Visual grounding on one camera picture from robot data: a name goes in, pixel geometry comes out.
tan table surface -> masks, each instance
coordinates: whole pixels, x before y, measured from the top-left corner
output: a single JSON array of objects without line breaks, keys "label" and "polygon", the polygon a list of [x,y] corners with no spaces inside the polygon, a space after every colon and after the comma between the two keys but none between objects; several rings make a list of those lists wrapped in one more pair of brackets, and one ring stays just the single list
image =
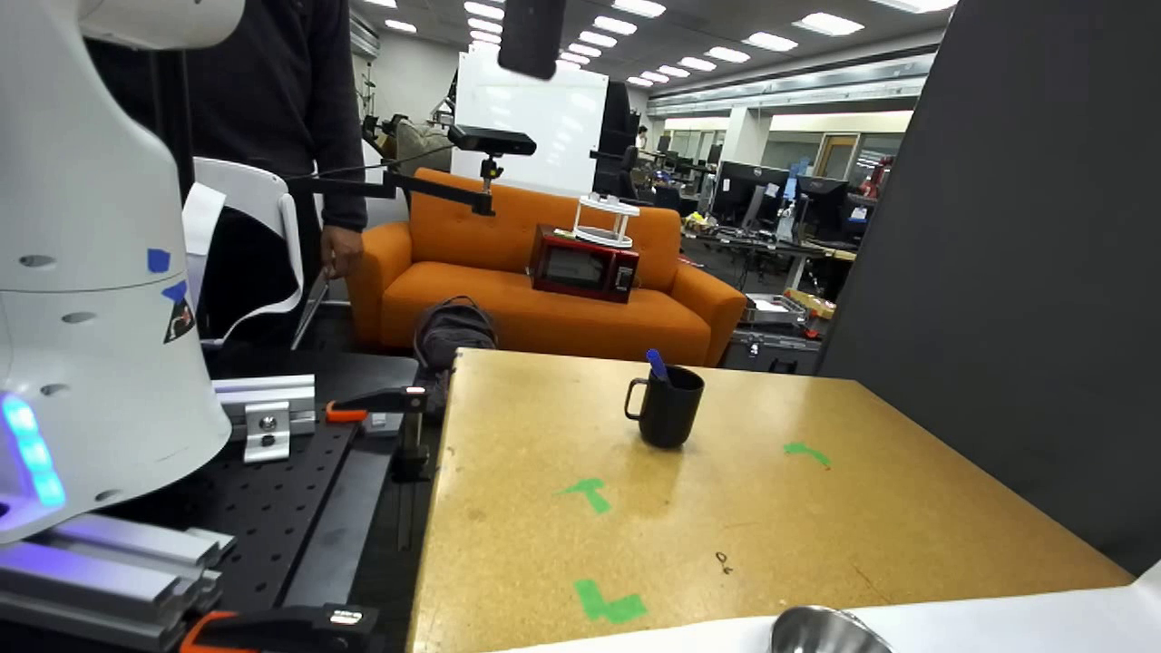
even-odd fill
[{"label": "tan table surface", "polygon": [[[699,372],[694,440],[662,452],[621,412],[644,361],[460,353],[410,644],[1128,581],[864,383]],[[583,478],[607,505],[568,494]]]}]

person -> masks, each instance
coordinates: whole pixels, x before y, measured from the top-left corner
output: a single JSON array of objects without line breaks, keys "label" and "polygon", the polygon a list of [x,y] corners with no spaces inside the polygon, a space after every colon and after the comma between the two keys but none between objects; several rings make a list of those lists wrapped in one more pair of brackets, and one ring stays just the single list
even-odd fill
[{"label": "person", "polygon": [[[113,96],[145,125],[159,125],[154,56],[85,43]],[[281,182],[361,178],[352,37],[343,0],[248,0],[235,33],[206,49],[186,49],[187,131],[197,155],[263,168]],[[365,204],[295,193],[303,279],[343,276],[361,256]]]}]

ceiling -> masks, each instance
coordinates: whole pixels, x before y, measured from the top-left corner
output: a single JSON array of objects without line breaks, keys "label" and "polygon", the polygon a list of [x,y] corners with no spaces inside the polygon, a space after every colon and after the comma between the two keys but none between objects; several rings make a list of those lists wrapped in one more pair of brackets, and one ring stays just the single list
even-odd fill
[{"label": "ceiling", "polygon": [[[659,18],[633,18],[612,12],[612,0],[564,0],[564,30],[561,48],[578,39],[580,30],[591,30],[596,15],[627,18],[637,26],[633,37],[616,37],[621,43],[609,48],[603,56],[591,56],[591,71],[607,71],[612,78],[627,78],[637,71],[658,71],[659,65],[679,65],[682,56],[706,56],[710,48],[748,49],[751,60],[728,65],[713,60],[713,71],[688,71],[687,78],[654,84],[649,95],[736,84],[772,77],[781,70],[820,70],[834,60],[858,60],[858,56],[884,56],[884,54],[909,54],[931,49],[950,12],[936,15],[904,15],[880,8],[873,0],[659,0],[668,12]],[[468,48],[468,15],[464,0],[396,0],[396,8],[375,8],[365,0],[352,0],[352,8],[384,26],[384,18],[414,21],[414,39],[441,43],[441,48]],[[807,12],[832,12],[852,21],[864,21],[852,37],[817,37],[794,30]],[[794,49],[758,49],[742,39],[751,33],[777,33],[799,39]]]}]

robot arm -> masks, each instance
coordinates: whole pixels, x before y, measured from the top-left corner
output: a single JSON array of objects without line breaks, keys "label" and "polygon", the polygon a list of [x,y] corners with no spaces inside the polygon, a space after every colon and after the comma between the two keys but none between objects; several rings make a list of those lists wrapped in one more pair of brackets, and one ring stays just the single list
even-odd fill
[{"label": "robot arm", "polygon": [[206,48],[238,0],[0,0],[0,545],[153,494],[227,440],[186,301],[174,155],[83,33]]}]

couch cushion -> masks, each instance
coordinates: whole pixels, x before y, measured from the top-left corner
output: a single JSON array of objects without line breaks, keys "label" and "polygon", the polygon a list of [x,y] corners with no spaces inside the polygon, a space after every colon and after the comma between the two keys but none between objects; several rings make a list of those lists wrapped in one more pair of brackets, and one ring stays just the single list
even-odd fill
[{"label": "couch cushion", "polygon": [[659,346],[676,361],[702,360],[710,331],[659,290],[633,290],[627,303],[532,290],[526,276],[441,261],[410,265],[389,290],[384,339],[410,345],[416,319],[441,297],[468,292],[500,331],[500,346],[642,360]]},{"label": "couch cushion", "polygon": [[[416,178],[486,193],[475,178],[422,169]],[[472,213],[464,204],[414,193],[410,242],[414,261],[457,261],[475,268],[522,271],[532,256],[538,224],[572,224],[578,198],[493,184],[493,218]],[[609,224],[607,213],[583,213],[591,224]],[[637,287],[668,290],[679,271],[682,224],[676,210],[642,205],[627,235],[642,253]]]}]

